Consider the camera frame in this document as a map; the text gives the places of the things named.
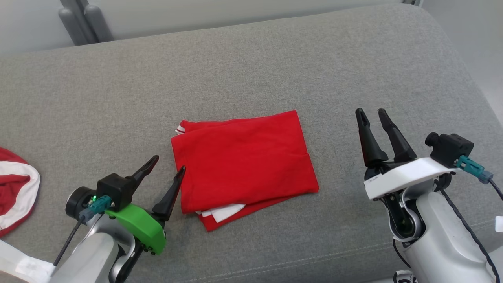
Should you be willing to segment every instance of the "red and white cloth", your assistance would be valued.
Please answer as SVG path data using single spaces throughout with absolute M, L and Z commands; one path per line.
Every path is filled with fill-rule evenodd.
M 182 212 L 207 231 L 289 198 L 318 192 L 295 110 L 224 122 L 182 121 L 171 139 Z
M 40 175 L 21 157 L 0 148 L 0 237 L 31 214 Z

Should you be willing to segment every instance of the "gray fabric surface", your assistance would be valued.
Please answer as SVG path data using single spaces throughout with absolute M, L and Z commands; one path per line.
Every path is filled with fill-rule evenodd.
M 109 173 L 160 161 L 134 195 L 150 208 L 175 174 L 170 137 L 182 120 L 297 109 L 320 191 L 207 233 L 177 203 L 160 256 L 129 282 L 360 282 L 404 268 L 382 204 L 369 201 L 354 111 L 392 156 L 385 108 L 419 156 L 431 131 L 475 143 L 497 170 L 502 128 L 437 23 L 410 5 L 191 31 L 0 57 L 0 146 L 42 176 L 32 216 L 3 240 L 53 261 L 75 220 L 68 195 Z M 503 184 L 501 174 L 495 181 Z M 503 244 L 494 191 L 459 174 L 448 189 L 488 250 Z M 76 238 L 84 235 L 80 229 Z M 69 250 L 77 244 L 73 241 Z M 12 282 L 4 274 L 0 281 Z

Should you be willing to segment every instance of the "black wire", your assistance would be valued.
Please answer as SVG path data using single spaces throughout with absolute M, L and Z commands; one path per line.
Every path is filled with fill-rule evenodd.
M 396 254 L 398 255 L 398 257 L 402 260 L 402 262 L 407 265 L 408 268 L 410 268 L 410 265 L 409 263 L 405 260 L 405 258 L 403 258 L 403 256 L 400 254 L 400 252 L 398 251 L 398 249 L 396 248 L 396 243 L 395 243 L 395 238 L 393 238 L 393 249 L 395 249 L 395 252 Z
M 79 226 L 82 224 L 82 222 L 84 221 L 84 217 L 82 216 L 77 224 L 75 225 L 75 227 L 73 227 L 73 230 L 71 231 L 70 233 L 70 236 L 68 236 L 68 239 L 66 239 L 66 242 L 64 243 L 63 245 L 63 248 L 61 249 L 61 251 L 59 252 L 58 254 L 58 257 L 56 257 L 56 260 L 54 261 L 53 265 L 54 266 L 57 266 L 59 261 L 61 260 L 64 252 L 66 251 L 66 248 L 68 247 L 68 245 L 70 244 L 70 241 L 71 239 L 73 238 L 73 236 L 75 235 L 75 233 L 77 232 L 77 229 L 79 228 Z
M 491 182 L 491 184 L 493 184 L 493 186 L 495 186 L 494 188 L 496 189 L 496 191 L 499 191 L 499 189 L 497 189 L 497 187 L 494 184 L 494 182 L 492 182 L 492 180 L 490 180 L 490 182 Z M 489 254 L 487 253 L 487 251 L 484 249 L 484 246 L 482 246 L 482 243 L 478 240 L 477 236 L 475 235 L 475 233 L 473 232 L 473 230 L 470 228 L 470 226 L 468 225 L 468 223 L 466 223 L 466 220 L 463 218 L 463 216 L 459 212 L 458 208 L 451 201 L 450 197 L 447 195 L 447 193 L 444 191 L 444 189 L 440 188 L 440 193 L 442 193 L 442 195 L 445 197 L 445 199 L 447 200 L 447 203 L 452 207 L 452 209 L 454 210 L 454 213 L 461 220 L 461 222 L 465 226 L 466 230 L 468 230 L 468 232 L 470 232 L 470 235 L 472 236 L 473 240 L 475 241 L 475 243 L 477 243 L 477 245 L 480 248 L 480 251 L 482 252 L 482 254 L 484 254 L 485 258 L 487 259 L 487 263 L 489 263 L 489 265 L 491 266 L 492 272 L 494 273 L 494 276 L 496 277 L 496 283 L 500 283 L 500 281 L 499 281 L 499 274 L 498 274 L 498 271 L 496 270 L 496 266 L 492 262 L 491 257 L 489 256 Z
M 496 183 L 492 180 L 492 179 L 489 179 L 489 183 L 491 183 L 492 187 L 494 188 L 494 190 L 498 193 L 499 197 L 501 198 L 501 200 L 503 200 L 503 193 L 501 193 L 501 191 L 499 190 L 498 186 L 496 185 Z

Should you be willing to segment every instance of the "folded red cloth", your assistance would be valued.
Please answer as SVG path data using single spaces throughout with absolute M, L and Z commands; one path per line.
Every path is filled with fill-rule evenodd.
M 291 197 L 318 192 L 295 110 L 224 122 L 182 121 L 185 133 L 171 139 L 184 214 L 232 203 L 246 206 L 217 223 L 202 217 L 207 231 Z

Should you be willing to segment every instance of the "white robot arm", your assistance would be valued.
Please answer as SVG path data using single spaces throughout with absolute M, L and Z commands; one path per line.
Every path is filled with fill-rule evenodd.
M 443 190 L 462 169 L 493 184 L 492 174 L 467 158 L 473 143 L 456 134 L 431 133 L 426 141 L 434 148 L 431 157 L 417 159 L 386 111 L 379 109 L 395 153 L 394 161 L 387 162 L 361 108 L 356 116 L 368 168 L 365 190 L 369 199 L 385 205 L 394 241 L 402 243 L 417 282 L 499 283 L 489 255 Z

